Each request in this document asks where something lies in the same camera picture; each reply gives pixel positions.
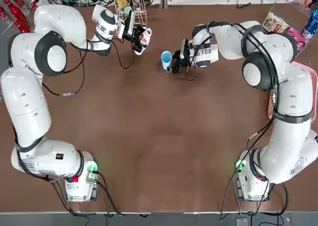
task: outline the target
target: gray floor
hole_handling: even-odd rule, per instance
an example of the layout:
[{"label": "gray floor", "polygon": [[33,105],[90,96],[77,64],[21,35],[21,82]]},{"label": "gray floor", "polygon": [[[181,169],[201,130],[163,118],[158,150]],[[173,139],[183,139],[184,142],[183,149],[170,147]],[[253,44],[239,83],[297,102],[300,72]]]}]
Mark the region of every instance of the gray floor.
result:
[{"label": "gray floor", "polygon": [[[219,222],[218,214],[151,214],[147,218],[139,215],[114,216],[108,218],[108,226],[235,226],[237,214],[230,214]],[[316,226],[318,213],[286,213],[283,216],[284,226]],[[87,219],[73,217],[69,214],[36,214],[36,215],[0,215],[0,226],[85,226]],[[258,214],[253,217],[253,226],[261,222],[276,225],[276,217]],[[90,217],[87,226],[106,226],[104,215]]]}]

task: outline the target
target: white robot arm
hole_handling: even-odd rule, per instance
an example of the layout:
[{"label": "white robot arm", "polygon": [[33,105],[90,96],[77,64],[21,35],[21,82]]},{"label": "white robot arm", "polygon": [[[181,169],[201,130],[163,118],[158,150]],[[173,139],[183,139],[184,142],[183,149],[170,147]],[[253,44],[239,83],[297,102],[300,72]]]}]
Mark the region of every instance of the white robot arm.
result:
[{"label": "white robot arm", "polygon": [[272,89],[276,96],[274,127],[268,145],[250,154],[244,151],[239,160],[245,157],[245,164],[238,171],[243,198],[260,201],[267,198],[268,182],[285,182],[318,157],[318,136],[311,130],[312,77],[307,69],[292,63],[297,52],[294,39],[287,34],[265,34],[256,21],[196,26],[193,46],[190,42],[188,47],[182,43],[181,63],[182,59],[188,60],[183,66],[189,66],[193,58],[200,65],[210,63],[211,36],[215,36],[219,52],[226,59],[245,58],[242,75],[247,84],[263,91]]},{"label": "white robot arm", "polygon": [[70,201],[95,198],[97,164],[91,154],[77,151],[71,144],[48,140],[44,135],[51,117],[42,90],[42,76],[57,76],[67,63],[66,42],[82,50],[107,55],[113,35],[125,36],[141,54],[147,45],[138,39],[143,31],[134,26],[130,13],[123,21],[106,8],[96,6],[93,20],[96,32],[86,39],[83,17],[64,5],[44,5],[35,11],[35,30],[11,38],[8,45],[10,68],[1,75],[2,94],[13,122],[15,148],[11,154],[14,168],[28,174],[55,175],[66,179]]}]

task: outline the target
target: blue cup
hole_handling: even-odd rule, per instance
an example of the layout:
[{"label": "blue cup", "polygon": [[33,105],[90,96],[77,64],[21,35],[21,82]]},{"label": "blue cup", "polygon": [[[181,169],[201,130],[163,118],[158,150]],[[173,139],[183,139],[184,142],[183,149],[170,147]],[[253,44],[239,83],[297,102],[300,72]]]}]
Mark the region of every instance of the blue cup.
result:
[{"label": "blue cup", "polygon": [[172,61],[172,54],[169,51],[164,51],[161,54],[161,62],[162,62],[162,67],[165,70],[170,70],[171,61]]}]

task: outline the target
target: brown table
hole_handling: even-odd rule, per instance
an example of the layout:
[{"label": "brown table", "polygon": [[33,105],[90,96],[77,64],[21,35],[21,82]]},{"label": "brown table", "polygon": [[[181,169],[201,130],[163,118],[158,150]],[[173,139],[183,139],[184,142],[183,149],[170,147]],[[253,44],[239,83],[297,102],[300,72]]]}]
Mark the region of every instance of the brown table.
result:
[{"label": "brown table", "polygon": [[[51,139],[72,143],[101,165],[109,191],[123,212],[219,212],[234,164],[246,148],[247,138],[267,121],[268,93],[249,87],[241,76],[243,60],[220,60],[197,71],[193,82],[184,75],[162,69],[160,54],[179,49],[192,29],[210,21],[262,21],[267,5],[171,6],[168,10],[148,8],[153,30],[150,45],[135,57],[129,70],[120,67],[116,52],[108,57],[88,54],[85,84],[74,97],[64,99],[45,91],[52,126]],[[95,24],[93,8],[82,8],[88,37]],[[128,43],[117,46],[124,64],[131,60]],[[314,48],[305,50],[299,62],[317,66]],[[79,62],[78,51],[68,45],[68,68]],[[82,70],[45,83],[56,92],[76,90]],[[13,169],[11,121],[4,102],[1,119],[1,212],[64,211],[52,187]],[[318,130],[318,121],[312,128]],[[264,137],[258,144],[266,144]],[[289,211],[318,211],[315,193],[318,164],[286,182]],[[283,191],[277,186],[262,210],[279,211]],[[97,203],[73,205],[83,212],[106,211],[103,191]],[[255,210],[256,203],[244,203],[243,210]],[[228,193],[225,211],[238,211],[234,187]]]}]

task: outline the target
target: pink tray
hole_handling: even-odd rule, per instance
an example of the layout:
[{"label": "pink tray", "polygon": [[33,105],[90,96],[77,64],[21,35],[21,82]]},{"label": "pink tray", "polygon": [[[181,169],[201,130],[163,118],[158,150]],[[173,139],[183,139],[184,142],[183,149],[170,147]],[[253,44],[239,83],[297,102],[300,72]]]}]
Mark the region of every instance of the pink tray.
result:
[{"label": "pink tray", "polygon": [[[314,120],[316,120],[317,90],[318,90],[317,89],[317,87],[318,87],[317,86],[317,80],[318,80],[317,73],[312,68],[310,68],[308,66],[305,66],[305,65],[303,65],[301,63],[298,63],[296,61],[293,61],[292,63],[295,66],[307,69],[310,72],[310,74],[312,75],[312,81],[313,81],[313,116],[312,116],[312,122],[313,122]],[[267,109],[267,114],[268,114],[269,119],[271,119],[272,116],[273,116],[273,102],[272,102],[271,95],[272,95],[272,92],[270,92],[270,95],[269,95],[269,102],[268,102],[268,109]]]}]

